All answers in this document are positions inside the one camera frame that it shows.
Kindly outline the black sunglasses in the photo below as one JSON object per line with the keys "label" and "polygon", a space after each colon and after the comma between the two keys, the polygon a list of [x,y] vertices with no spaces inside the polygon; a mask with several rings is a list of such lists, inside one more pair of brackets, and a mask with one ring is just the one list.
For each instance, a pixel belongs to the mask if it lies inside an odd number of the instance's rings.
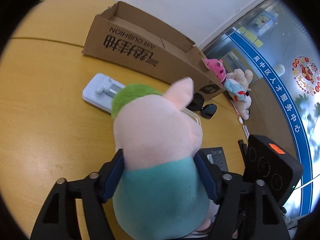
{"label": "black sunglasses", "polygon": [[187,106],[193,112],[199,112],[205,119],[211,119],[217,111],[217,106],[213,103],[204,105],[204,97],[200,93],[194,93],[193,99]]}

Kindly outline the black small box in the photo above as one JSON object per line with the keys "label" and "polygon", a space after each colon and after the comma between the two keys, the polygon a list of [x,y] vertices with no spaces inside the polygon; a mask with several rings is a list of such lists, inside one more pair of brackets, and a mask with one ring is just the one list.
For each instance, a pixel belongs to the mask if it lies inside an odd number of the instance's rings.
{"label": "black small box", "polygon": [[217,165],[221,171],[228,172],[227,162],[222,147],[202,148],[211,164]]}

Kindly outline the blue elephant plush red scarf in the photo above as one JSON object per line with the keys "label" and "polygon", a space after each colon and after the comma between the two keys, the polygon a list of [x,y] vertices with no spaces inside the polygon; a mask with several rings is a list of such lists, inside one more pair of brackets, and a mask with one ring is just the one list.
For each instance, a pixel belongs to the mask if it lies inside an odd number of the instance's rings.
{"label": "blue elephant plush red scarf", "polygon": [[223,86],[233,100],[247,102],[246,91],[237,81],[227,78]]}

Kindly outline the pink pig plush teal shirt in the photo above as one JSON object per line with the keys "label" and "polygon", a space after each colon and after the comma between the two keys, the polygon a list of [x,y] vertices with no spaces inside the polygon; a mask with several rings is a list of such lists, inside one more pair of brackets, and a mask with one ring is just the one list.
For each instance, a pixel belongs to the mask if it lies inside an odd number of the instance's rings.
{"label": "pink pig plush teal shirt", "polygon": [[194,162],[200,124],[184,112],[194,83],[185,77],[164,93],[130,84],[112,101],[116,150],[124,172],[113,195],[116,219],[134,239],[205,239],[218,206]]}

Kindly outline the beige fluffy plush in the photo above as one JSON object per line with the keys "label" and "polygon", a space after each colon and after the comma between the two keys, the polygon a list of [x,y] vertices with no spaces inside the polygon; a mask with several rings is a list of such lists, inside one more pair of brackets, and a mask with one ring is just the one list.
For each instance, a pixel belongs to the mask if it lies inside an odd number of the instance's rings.
{"label": "beige fluffy plush", "polygon": [[249,85],[253,80],[253,73],[251,70],[247,69],[243,71],[242,69],[238,68],[235,69],[234,72],[227,73],[226,77],[237,81],[245,91],[251,90],[249,88]]}

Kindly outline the pink transparent pen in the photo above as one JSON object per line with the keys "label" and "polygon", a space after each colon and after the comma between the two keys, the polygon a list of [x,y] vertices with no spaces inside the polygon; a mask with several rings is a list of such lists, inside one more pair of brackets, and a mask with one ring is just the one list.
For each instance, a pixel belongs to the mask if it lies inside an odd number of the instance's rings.
{"label": "pink transparent pen", "polygon": [[232,106],[233,106],[233,108],[234,108],[234,110],[235,110],[235,112],[236,112],[237,116],[238,116],[238,117],[241,117],[241,116],[240,116],[240,114],[239,114],[239,111],[237,110],[236,105],[234,104],[234,102],[233,102],[233,100],[232,100],[232,99],[230,100],[230,102],[231,102],[231,104],[232,104]]}

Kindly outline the white panda plush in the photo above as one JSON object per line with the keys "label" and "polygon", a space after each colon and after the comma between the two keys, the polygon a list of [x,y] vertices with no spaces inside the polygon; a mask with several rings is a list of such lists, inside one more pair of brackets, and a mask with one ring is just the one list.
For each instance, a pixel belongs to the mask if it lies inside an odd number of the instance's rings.
{"label": "white panda plush", "polygon": [[235,107],[236,107],[240,117],[243,120],[249,119],[249,113],[250,113],[249,108],[251,106],[251,103],[252,103],[252,99],[249,95],[246,96],[245,101],[236,101],[235,102]]}

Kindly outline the pink bear plush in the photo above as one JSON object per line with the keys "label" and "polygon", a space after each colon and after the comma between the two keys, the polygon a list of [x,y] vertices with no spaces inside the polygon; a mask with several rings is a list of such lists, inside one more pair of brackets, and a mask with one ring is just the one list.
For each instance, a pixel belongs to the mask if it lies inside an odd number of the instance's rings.
{"label": "pink bear plush", "polygon": [[222,60],[218,59],[202,59],[205,67],[208,70],[211,70],[219,79],[221,83],[224,83],[226,80],[226,69],[223,65]]}

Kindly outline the white earbuds case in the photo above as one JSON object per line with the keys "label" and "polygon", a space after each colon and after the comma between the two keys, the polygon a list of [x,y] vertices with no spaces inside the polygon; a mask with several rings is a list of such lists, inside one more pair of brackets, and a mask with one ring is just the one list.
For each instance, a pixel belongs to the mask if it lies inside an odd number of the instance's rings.
{"label": "white earbuds case", "polygon": [[238,121],[239,121],[240,124],[244,123],[242,117],[240,117],[240,116],[238,117]]}

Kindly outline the brown cardboard box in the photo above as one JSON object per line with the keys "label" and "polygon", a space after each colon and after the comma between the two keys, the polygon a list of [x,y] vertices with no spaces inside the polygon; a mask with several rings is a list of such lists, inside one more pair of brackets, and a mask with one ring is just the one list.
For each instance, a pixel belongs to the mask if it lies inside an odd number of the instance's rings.
{"label": "brown cardboard box", "polygon": [[95,16],[83,54],[116,63],[164,83],[192,78],[210,100],[224,91],[195,43],[158,18],[119,1]]}

